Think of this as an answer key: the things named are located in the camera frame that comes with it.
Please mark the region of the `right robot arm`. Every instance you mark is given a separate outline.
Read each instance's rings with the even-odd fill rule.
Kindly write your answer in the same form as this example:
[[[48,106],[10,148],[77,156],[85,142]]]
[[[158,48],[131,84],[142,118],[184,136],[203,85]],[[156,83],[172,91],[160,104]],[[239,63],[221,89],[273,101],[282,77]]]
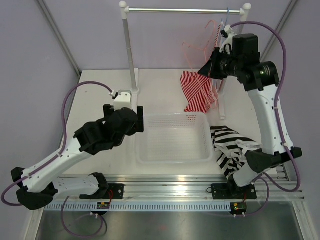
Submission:
[[[302,149],[295,147],[288,134],[280,102],[283,78],[276,65],[262,62],[259,38],[255,34],[228,34],[221,47],[216,47],[208,62],[198,72],[216,80],[235,77],[247,92],[258,121],[261,148],[244,153],[246,163],[239,170],[232,170],[228,163],[227,193],[239,198],[249,184],[283,163],[300,158]]]

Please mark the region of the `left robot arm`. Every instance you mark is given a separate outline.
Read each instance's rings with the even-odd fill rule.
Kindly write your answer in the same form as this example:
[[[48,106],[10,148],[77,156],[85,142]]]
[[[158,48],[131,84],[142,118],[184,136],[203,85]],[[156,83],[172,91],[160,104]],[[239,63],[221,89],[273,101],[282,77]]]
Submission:
[[[103,106],[104,117],[87,122],[65,145],[62,152],[55,152],[30,168],[16,167],[11,177],[19,189],[16,196],[19,206],[33,211],[50,204],[56,198],[77,196],[84,200],[109,197],[109,184],[102,173],[87,177],[62,178],[61,175],[74,165],[100,152],[119,147],[126,136],[144,132],[144,108],[138,106],[115,110],[110,104]]]

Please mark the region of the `black white striped tank top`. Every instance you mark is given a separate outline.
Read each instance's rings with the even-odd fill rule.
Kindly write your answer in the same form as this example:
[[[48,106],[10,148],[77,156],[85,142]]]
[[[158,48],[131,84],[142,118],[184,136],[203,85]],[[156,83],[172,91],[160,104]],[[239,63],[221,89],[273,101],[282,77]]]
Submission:
[[[248,151],[262,148],[258,142],[227,126],[212,126],[210,133],[213,149],[219,153],[216,162],[227,179],[248,164],[245,156]]]

